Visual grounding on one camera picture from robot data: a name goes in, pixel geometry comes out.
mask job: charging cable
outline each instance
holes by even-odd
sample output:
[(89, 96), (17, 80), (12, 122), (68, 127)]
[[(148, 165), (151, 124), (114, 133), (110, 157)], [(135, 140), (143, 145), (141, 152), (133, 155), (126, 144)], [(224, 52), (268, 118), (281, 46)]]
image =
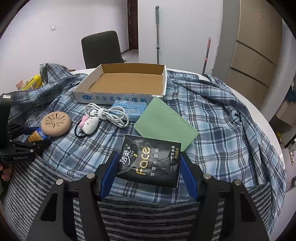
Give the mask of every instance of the charging cable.
[[(110, 111), (117, 112), (118, 114), (117, 115), (111, 114), (109, 113)], [(85, 107), (84, 112), (88, 116), (97, 116), (101, 120), (108, 120), (112, 124), (120, 128), (125, 128), (129, 124), (129, 119), (126, 114), (126, 111), (121, 106), (114, 106), (114, 107), (111, 107), (110, 109), (105, 109), (105, 108), (101, 108), (95, 103), (89, 103)], [(124, 123), (122, 120), (124, 117), (126, 118), (126, 123)]]

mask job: cabinet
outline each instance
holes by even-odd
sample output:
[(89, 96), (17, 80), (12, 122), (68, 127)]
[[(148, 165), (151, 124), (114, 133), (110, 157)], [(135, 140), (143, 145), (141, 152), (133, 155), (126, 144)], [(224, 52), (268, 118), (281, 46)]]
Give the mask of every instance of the cabinet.
[(213, 76), (260, 108), (276, 70), (282, 19), (266, 0), (224, 0)]

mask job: blue gripper pad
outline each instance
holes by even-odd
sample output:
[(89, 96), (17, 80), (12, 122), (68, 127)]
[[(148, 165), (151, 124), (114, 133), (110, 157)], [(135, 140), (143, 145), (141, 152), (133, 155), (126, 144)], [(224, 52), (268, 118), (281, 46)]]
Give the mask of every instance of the blue gripper pad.
[(182, 154), (180, 155), (180, 171), (189, 196), (196, 201), (198, 199), (197, 182)]
[(105, 197), (107, 197), (110, 193), (110, 190), (112, 188), (117, 169), (118, 169), (118, 159), (119, 159), (119, 152), (117, 152), (109, 165), (103, 179), (102, 179), (102, 185), (101, 185), (101, 192), (100, 192), (100, 198), (101, 200), (104, 200)]

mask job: chair backrest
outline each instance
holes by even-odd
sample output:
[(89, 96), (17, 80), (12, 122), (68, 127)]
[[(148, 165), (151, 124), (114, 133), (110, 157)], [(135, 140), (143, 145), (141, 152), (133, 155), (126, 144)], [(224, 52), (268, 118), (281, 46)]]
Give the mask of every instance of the chair backrest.
[(123, 63), (115, 31), (86, 36), (81, 40), (81, 45), (87, 69), (96, 68), (100, 64)]

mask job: small package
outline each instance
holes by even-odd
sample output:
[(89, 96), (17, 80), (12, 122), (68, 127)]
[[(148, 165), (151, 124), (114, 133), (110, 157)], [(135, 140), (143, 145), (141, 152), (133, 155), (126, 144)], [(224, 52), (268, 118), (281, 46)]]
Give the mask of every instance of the small package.
[(41, 127), (39, 127), (28, 137), (27, 142), (38, 142), (46, 138), (49, 139), (49, 137), (42, 131)]
[(29, 80), (21, 80), (18, 82), (15, 86), (17, 87), (17, 90), (21, 90), (25, 87), (25, 85), (29, 82)]
[[(146, 110), (147, 104), (145, 102), (132, 102), (127, 100), (116, 100), (112, 107), (114, 106), (121, 106), (125, 109), (126, 114), (129, 118), (129, 121), (136, 122), (141, 114)], [(110, 111), (110, 113), (118, 115), (118, 112)]]
[(117, 177), (164, 187), (177, 187), (181, 143), (125, 135)]
[(34, 90), (43, 85), (41, 76), (39, 74), (35, 75), (23, 88), (22, 90)]

